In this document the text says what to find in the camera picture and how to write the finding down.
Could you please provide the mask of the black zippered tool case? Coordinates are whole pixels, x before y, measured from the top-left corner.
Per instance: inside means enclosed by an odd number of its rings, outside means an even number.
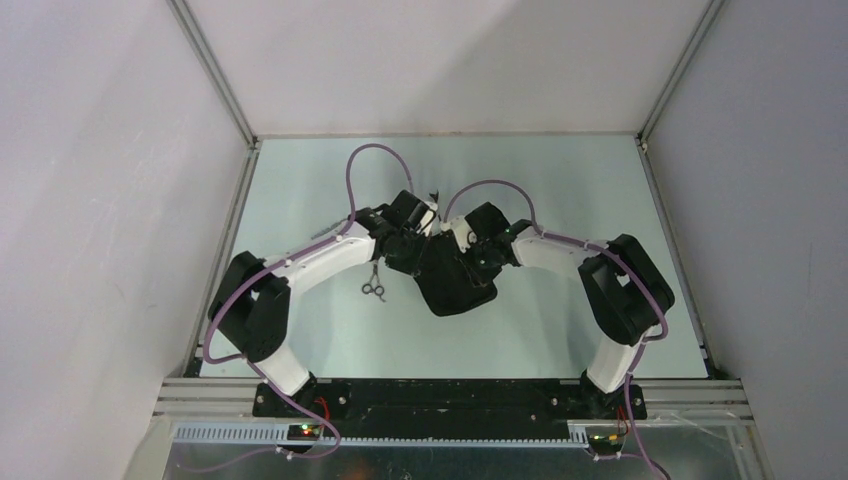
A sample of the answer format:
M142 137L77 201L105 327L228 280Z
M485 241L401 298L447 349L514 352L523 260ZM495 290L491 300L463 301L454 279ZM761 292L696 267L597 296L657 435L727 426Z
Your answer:
M494 300L501 272L501 266L467 258L454 240L438 236L425 243L413 278L430 311L447 317Z

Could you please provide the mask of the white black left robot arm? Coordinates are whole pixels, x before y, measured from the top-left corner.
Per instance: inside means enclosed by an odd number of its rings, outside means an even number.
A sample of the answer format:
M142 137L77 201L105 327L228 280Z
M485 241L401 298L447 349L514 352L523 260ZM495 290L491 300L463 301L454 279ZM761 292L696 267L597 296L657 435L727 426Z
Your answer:
M228 265L210 302L207 335L222 334L263 380L278 390L277 402L292 416L316 403L312 374L287 339L290 310L298 298L355 266L400 255L427 238L438 205L407 190L389 204L351 213L336 230L300 250L260 258L249 251Z

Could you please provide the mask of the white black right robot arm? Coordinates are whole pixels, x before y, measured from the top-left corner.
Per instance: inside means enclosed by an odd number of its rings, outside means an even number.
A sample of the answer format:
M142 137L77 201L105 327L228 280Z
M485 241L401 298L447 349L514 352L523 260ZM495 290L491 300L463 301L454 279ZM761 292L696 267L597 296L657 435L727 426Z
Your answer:
M474 267L504 264L577 274L596 324L603 333L585 370L581 392L585 411L606 418L622 403L620 387L641 357L643 345L665 338L665 314L676 298L641 243L621 234L595 243L548 232L528 219L509 223L486 203L441 224Z

